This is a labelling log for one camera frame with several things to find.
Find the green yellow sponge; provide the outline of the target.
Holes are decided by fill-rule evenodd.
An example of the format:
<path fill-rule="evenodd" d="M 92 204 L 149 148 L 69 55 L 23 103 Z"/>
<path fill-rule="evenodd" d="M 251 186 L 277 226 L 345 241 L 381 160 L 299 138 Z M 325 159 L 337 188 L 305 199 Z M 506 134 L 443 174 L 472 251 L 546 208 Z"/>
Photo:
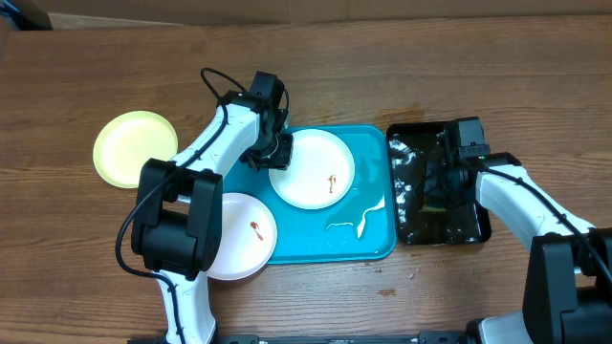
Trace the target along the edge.
<path fill-rule="evenodd" d="M 447 212 L 448 209 L 442 204 L 425 204 L 422 206 L 424 212 Z"/>

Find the white plate blue rim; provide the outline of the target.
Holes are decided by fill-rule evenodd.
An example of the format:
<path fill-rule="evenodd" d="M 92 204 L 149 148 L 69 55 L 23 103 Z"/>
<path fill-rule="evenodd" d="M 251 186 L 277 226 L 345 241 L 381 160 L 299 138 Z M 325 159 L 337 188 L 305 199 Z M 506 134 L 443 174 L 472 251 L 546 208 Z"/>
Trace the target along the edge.
<path fill-rule="evenodd" d="M 347 144 L 320 129 L 292 133 L 291 163 L 285 170 L 270 170 L 276 194 L 286 203 L 318 210 L 339 202 L 349 191 L 356 166 Z"/>

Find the white plate pink rim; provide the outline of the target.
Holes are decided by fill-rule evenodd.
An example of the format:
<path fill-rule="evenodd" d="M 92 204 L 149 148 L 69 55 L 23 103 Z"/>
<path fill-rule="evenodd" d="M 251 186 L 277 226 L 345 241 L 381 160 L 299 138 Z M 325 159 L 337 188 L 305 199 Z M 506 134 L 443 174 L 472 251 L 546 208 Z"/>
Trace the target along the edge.
<path fill-rule="evenodd" d="M 271 211 L 253 196 L 223 195 L 222 237 L 210 278 L 235 281 L 247 278 L 267 265 L 277 241 Z"/>

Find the white plate green rim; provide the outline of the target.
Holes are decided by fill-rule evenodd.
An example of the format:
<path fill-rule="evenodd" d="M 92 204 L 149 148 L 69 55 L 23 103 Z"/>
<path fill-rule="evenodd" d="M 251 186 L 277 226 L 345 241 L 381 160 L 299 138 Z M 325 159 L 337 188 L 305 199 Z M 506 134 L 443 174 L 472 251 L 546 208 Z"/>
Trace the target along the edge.
<path fill-rule="evenodd" d="M 120 188 L 136 188 L 144 164 L 151 158 L 167 161 L 178 152 L 171 123 L 150 111 L 131 111 L 108 122 L 99 132 L 93 162 L 99 176 Z"/>

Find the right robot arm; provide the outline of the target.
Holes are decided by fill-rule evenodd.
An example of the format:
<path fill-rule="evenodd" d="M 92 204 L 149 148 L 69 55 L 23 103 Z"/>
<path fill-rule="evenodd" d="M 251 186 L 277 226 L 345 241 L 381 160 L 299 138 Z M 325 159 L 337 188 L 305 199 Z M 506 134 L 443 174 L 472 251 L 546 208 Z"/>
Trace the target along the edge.
<path fill-rule="evenodd" d="M 573 215 L 510 153 L 492 153 L 479 118 L 446 121 L 426 165 L 423 204 L 492 212 L 529 252 L 522 307 L 474 320 L 465 343 L 608 343 L 611 231 Z"/>

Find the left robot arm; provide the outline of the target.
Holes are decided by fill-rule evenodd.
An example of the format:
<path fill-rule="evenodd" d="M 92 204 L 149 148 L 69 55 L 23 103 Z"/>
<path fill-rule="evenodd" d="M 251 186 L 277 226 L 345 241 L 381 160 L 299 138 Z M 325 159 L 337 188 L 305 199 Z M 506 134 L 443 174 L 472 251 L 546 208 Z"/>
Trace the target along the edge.
<path fill-rule="evenodd" d="M 276 75 L 258 72 L 250 87 L 215 99 L 213 120 L 188 148 L 143 165 L 136 205 L 116 240 L 120 267 L 160 285 L 165 343 L 220 340 L 207 272 L 222 239 L 224 178 L 236 162 L 255 171 L 291 163 L 289 94 Z"/>

